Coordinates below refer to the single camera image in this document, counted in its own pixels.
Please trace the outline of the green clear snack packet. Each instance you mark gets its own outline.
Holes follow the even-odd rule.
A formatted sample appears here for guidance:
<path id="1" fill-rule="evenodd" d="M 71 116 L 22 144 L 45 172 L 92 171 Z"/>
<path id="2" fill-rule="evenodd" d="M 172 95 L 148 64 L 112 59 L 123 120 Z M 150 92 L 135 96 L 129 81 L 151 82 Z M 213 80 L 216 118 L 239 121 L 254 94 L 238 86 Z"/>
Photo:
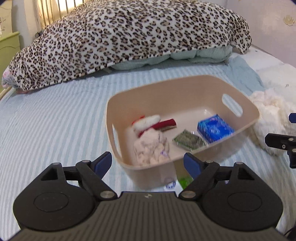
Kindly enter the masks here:
<path id="1" fill-rule="evenodd" d="M 177 146 L 188 151 L 194 151 L 207 145 L 207 143 L 199 134 L 190 132 L 188 130 L 183 130 L 181 133 L 175 136 L 172 141 Z"/>

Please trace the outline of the blue tissue pack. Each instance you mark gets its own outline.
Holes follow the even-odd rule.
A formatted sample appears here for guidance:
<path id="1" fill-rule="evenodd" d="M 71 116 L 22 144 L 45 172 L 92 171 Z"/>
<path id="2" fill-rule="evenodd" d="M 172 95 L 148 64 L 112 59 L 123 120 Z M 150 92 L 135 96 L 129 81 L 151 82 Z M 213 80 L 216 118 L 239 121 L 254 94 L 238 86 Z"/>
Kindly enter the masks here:
<path id="1" fill-rule="evenodd" d="M 235 130 L 217 114 L 199 121 L 197 131 L 209 144 L 230 136 L 235 132 Z"/>

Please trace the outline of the beige plush purple print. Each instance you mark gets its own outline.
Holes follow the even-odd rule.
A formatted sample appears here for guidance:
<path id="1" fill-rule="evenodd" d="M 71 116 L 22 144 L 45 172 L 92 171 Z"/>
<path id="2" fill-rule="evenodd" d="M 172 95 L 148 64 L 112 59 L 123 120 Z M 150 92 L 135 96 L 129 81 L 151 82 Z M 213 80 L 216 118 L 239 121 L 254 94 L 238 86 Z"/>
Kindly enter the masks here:
<path id="1" fill-rule="evenodd" d="M 145 131 L 134 144 L 133 149 L 140 166 L 151 166 L 170 161 L 167 137 L 153 128 Z"/>

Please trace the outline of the white red plush toy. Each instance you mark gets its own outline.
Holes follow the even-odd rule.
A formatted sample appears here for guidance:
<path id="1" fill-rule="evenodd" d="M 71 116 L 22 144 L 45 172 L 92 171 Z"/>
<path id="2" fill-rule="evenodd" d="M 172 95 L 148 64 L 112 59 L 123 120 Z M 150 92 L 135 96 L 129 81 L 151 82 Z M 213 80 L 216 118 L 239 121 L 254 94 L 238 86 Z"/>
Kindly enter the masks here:
<path id="1" fill-rule="evenodd" d="M 161 120 L 160 115 L 142 116 L 141 118 L 132 122 L 132 129 L 135 134 L 140 137 L 145 131 L 153 128 L 156 131 L 167 131 L 176 128 L 177 123 L 173 118 L 168 120 Z"/>

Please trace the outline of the white fluffy plush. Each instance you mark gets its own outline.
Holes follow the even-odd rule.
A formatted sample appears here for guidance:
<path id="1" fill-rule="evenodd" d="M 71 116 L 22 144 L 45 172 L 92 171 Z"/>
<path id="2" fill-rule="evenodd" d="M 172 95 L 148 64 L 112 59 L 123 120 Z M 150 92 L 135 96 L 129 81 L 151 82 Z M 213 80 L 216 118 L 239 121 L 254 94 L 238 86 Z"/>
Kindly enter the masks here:
<path id="1" fill-rule="evenodd" d="M 283 151 L 268 147 L 264 139 L 268 133 L 295 135 L 295 124 L 288 119 L 291 113 L 295 113 L 295 102 L 287 101 L 273 89 L 255 91 L 249 99 L 259 110 L 253 131 L 260 147 L 272 156 L 281 156 Z"/>

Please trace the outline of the green wrapper packet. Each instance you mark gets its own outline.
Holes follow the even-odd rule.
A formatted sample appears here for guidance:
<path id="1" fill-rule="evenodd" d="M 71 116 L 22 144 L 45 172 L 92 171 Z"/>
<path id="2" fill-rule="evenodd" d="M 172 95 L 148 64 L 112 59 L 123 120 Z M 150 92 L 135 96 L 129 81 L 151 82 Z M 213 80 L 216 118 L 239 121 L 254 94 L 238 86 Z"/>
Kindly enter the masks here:
<path id="1" fill-rule="evenodd" d="M 180 186 L 182 187 L 182 189 L 184 190 L 193 182 L 193 178 L 191 176 L 178 178 L 178 182 L 179 182 Z"/>

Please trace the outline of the small white box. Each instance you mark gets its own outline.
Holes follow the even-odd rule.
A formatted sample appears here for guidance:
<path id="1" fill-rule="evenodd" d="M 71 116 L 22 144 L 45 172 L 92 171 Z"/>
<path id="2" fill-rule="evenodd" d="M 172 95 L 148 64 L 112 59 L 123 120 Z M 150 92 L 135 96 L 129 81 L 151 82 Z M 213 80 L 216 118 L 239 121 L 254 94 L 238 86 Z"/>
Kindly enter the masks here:
<path id="1" fill-rule="evenodd" d="M 165 186 L 164 186 L 164 191 L 175 191 L 176 188 L 176 181 L 171 178 L 165 178 Z"/>

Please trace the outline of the beige plastic storage basket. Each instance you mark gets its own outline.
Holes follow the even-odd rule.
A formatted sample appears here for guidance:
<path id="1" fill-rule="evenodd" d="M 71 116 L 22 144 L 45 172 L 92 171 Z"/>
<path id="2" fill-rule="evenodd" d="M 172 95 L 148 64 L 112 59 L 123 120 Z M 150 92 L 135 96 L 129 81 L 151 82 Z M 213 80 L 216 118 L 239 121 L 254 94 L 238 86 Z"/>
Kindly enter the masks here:
<path id="1" fill-rule="evenodd" d="M 174 119 L 177 126 L 165 131 L 170 161 L 140 166 L 133 150 L 136 135 L 132 122 L 141 116 L 158 114 Z M 211 75 L 189 76 L 160 81 L 117 93 L 107 102 L 106 129 L 116 161 L 141 189 L 152 189 L 187 176 L 183 165 L 185 150 L 173 143 L 184 130 L 196 132 L 198 122 L 220 116 L 234 134 L 193 151 L 200 160 L 222 162 L 245 143 L 250 127 L 259 118 L 257 107 L 239 90 Z"/>

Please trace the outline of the teal quilted pillow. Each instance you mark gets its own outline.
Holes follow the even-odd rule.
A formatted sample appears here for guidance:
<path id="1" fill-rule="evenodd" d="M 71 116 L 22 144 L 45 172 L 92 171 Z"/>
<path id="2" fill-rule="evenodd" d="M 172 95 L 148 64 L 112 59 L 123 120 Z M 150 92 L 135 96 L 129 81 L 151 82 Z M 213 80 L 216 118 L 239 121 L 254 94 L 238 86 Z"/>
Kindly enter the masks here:
<path id="1" fill-rule="evenodd" d="M 164 56 L 121 62 L 111 66 L 112 69 L 123 71 L 141 68 L 145 65 L 157 65 L 168 59 L 188 60 L 191 63 L 221 63 L 227 60 L 233 52 L 231 45 L 203 50 L 182 51 Z"/>

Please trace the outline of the leopard print blanket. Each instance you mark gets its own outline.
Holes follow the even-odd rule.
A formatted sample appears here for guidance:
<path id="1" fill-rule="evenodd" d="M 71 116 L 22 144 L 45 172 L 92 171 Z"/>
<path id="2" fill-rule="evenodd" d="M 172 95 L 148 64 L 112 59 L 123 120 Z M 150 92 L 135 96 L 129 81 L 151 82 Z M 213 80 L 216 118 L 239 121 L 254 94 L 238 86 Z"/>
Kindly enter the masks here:
<path id="1" fill-rule="evenodd" d="M 233 46 L 246 53 L 247 21 L 202 1 L 88 1 L 17 52 L 3 86 L 22 91 L 68 82 L 133 60 Z"/>

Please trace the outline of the green wooden cabinet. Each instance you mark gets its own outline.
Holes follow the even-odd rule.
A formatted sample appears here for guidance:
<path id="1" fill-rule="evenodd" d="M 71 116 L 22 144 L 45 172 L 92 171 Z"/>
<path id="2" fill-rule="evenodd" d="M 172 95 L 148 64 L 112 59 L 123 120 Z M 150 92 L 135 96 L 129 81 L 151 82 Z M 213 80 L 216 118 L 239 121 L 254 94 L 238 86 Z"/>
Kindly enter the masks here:
<path id="1" fill-rule="evenodd" d="M 1 77 L 15 54 L 20 51 L 20 32 L 13 32 L 1 37 Z"/>

